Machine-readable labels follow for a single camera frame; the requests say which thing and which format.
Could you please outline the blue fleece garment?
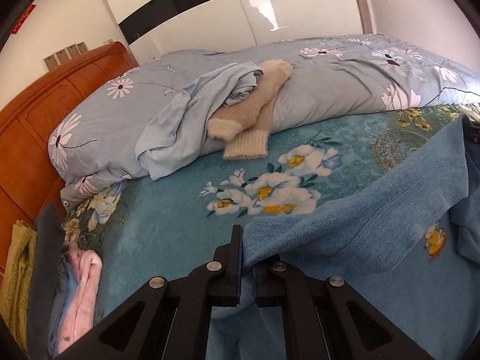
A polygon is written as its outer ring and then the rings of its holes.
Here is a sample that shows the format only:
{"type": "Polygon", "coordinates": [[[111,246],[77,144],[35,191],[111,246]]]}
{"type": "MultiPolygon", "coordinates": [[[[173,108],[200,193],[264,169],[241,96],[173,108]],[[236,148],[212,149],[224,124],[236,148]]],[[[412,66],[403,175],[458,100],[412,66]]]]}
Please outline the blue fleece garment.
{"type": "Polygon", "coordinates": [[[479,332],[479,146],[465,115],[368,188],[310,214],[252,220],[241,302],[216,310],[209,359],[283,359],[281,315],[254,304],[251,269],[279,254],[305,275],[339,275],[435,359],[479,332]]]}

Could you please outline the teal floral bed blanket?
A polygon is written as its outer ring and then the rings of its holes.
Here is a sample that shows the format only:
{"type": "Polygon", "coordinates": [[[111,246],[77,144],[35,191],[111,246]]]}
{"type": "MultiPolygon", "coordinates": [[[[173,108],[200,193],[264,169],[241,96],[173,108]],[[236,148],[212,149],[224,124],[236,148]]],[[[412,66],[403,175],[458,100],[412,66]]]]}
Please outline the teal floral bed blanket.
{"type": "Polygon", "coordinates": [[[154,275],[174,280],[229,241],[233,225],[256,217],[307,214],[367,188],[459,114],[443,105],[342,116],[270,138],[268,155],[198,158],[160,180],[125,180],[70,211],[70,242],[103,261],[95,319],[112,312],[154,275]]]}

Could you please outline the pink fleece garment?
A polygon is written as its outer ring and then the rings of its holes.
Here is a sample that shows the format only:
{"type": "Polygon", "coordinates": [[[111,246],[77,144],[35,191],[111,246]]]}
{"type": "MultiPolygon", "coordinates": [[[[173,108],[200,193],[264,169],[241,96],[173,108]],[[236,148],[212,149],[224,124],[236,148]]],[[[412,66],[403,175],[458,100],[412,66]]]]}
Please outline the pink fleece garment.
{"type": "Polygon", "coordinates": [[[66,253],[77,287],[66,308],[58,334],[58,353],[63,353],[94,325],[95,305],[103,269],[101,258],[93,250],[79,250],[70,244],[66,253]]]}

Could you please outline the dark grey folded garment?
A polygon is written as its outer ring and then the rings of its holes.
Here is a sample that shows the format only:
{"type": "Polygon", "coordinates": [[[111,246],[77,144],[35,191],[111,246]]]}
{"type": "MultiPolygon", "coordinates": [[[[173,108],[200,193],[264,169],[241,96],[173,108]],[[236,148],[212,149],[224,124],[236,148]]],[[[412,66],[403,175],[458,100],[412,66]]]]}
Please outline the dark grey folded garment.
{"type": "Polygon", "coordinates": [[[65,231],[53,204],[49,203],[41,210],[34,230],[37,232],[37,247],[28,300],[28,352],[31,359],[49,359],[55,355],[55,334],[68,284],[62,255],[65,231]]]}

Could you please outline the olive green fuzzy sweater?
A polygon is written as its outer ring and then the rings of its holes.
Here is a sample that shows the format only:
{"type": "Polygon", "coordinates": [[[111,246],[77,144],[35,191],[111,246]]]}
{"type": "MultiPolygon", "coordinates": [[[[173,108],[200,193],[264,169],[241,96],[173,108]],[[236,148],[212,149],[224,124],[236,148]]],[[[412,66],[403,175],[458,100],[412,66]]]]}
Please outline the olive green fuzzy sweater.
{"type": "Polygon", "coordinates": [[[16,343],[28,354],[28,309],[38,234],[26,222],[17,220],[7,255],[1,285],[1,317],[16,343]]]}

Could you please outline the floral light blue duvet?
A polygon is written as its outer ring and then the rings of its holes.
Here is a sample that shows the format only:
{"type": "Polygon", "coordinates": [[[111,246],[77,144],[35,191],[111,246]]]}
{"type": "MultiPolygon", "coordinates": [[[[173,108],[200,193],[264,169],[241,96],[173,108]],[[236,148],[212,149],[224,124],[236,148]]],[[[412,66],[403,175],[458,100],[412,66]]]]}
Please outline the floral light blue duvet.
{"type": "Polygon", "coordinates": [[[71,210],[117,182],[168,176],[230,142],[246,157],[270,133],[336,116],[479,101],[479,74],[381,34],[187,49],[109,80],[49,137],[71,210]]]}

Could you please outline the light blue shirt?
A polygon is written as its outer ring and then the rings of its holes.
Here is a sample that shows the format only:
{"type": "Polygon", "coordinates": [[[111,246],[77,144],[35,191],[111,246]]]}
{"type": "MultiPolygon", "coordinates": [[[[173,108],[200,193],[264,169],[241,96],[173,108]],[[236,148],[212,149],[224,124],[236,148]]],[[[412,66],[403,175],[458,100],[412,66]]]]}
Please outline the light blue shirt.
{"type": "Polygon", "coordinates": [[[225,102],[237,104],[257,87],[263,75],[253,63],[230,63],[185,86],[155,116],[135,146],[139,164],[151,180],[169,176],[199,157],[207,121],[225,102]]]}

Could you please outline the orange wooden headboard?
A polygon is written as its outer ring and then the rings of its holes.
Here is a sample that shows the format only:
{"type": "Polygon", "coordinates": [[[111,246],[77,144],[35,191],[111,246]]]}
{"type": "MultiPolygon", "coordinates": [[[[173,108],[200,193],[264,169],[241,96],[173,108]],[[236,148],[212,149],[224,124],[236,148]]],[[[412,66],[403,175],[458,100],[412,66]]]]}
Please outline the orange wooden headboard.
{"type": "Polygon", "coordinates": [[[33,224],[48,203],[65,210],[64,181],[50,162],[48,140],[59,123],[97,88],[137,66],[120,42],[93,49],[34,81],[1,110],[1,262],[12,227],[33,224]]]}

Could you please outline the beige fuzzy sweater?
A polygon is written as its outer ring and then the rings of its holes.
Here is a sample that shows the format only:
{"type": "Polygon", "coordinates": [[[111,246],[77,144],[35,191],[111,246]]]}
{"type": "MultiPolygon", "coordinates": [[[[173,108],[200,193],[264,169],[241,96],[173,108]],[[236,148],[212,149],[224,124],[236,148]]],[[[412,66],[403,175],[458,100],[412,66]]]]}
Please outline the beige fuzzy sweater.
{"type": "Polygon", "coordinates": [[[263,75],[247,98],[220,107],[208,120],[208,136],[224,141],[226,160],[264,158],[268,153],[273,110],[293,67],[281,59],[266,60],[259,67],[263,75]]]}

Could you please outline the white black wardrobe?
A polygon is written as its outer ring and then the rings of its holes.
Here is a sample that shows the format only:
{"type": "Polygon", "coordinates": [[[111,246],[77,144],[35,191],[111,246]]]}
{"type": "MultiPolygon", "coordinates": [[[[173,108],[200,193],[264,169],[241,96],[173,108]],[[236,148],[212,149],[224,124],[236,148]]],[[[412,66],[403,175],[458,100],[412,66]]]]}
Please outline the white black wardrobe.
{"type": "Polygon", "coordinates": [[[373,33],[368,0],[106,0],[136,60],[373,33]]]}

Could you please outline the wall switch panel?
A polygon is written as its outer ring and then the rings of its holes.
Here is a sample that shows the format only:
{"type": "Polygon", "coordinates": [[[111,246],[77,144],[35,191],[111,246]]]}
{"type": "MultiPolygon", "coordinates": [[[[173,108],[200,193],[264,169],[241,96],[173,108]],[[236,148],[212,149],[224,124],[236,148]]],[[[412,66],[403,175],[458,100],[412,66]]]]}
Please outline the wall switch panel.
{"type": "Polygon", "coordinates": [[[86,43],[81,42],[56,51],[52,55],[44,58],[43,62],[48,71],[51,72],[64,63],[85,54],[87,51],[88,47],[86,46],[86,43]]]}

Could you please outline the red wall decoration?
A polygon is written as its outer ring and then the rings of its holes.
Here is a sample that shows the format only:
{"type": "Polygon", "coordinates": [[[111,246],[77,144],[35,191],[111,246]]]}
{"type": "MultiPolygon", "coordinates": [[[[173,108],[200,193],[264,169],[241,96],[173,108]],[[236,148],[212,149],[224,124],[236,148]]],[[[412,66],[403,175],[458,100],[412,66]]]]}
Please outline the red wall decoration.
{"type": "Polygon", "coordinates": [[[36,8],[36,4],[34,3],[31,3],[28,5],[28,7],[26,8],[26,10],[24,11],[24,13],[22,14],[22,16],[19,18],[19,20],[17,21],[15,27],[13,27],[13,30],[11,31],[11,34],[12,35],[15,35],[18,33],[18,31],[21,29],[22,25],[24,24],[24,22],[26,21],[27,18],[29,18],[29,16],[31,15],[31,13],[34,11],[34,9],[36,8]]]}

